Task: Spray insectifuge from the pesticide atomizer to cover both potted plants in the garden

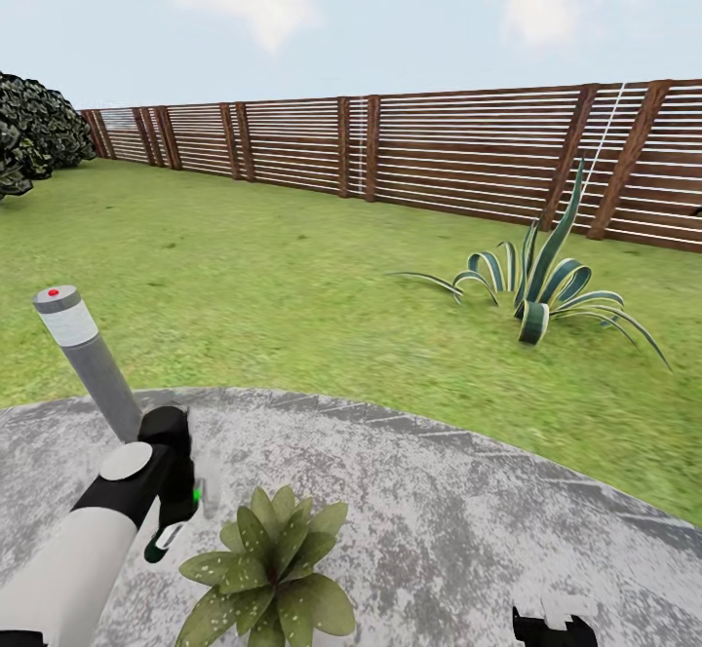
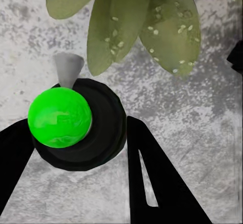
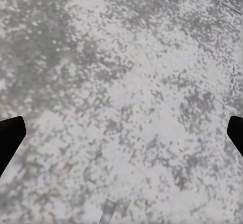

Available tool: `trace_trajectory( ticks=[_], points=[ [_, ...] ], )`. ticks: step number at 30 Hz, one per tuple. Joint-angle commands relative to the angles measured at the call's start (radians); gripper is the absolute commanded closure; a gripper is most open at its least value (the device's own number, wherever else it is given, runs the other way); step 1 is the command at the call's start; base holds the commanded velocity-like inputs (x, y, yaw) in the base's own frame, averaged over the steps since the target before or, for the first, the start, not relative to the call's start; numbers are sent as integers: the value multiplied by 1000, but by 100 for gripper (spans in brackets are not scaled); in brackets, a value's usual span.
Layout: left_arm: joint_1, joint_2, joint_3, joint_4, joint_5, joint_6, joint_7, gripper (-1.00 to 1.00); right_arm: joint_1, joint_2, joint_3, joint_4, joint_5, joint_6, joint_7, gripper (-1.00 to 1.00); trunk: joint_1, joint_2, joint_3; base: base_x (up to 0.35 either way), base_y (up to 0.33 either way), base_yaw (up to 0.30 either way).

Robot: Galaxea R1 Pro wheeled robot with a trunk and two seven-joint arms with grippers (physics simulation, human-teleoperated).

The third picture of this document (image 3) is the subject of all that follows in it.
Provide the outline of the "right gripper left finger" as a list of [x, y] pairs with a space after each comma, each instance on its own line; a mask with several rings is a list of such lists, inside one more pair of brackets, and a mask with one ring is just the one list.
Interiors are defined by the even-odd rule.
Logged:
[[26, 135], [22, 116], [0, 121], [0, 176]]

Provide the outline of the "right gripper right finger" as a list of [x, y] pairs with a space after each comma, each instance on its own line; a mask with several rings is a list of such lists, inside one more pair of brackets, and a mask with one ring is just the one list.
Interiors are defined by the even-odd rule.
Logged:
[[227, 134], [243, 156], [243, 118], [231, 116]]

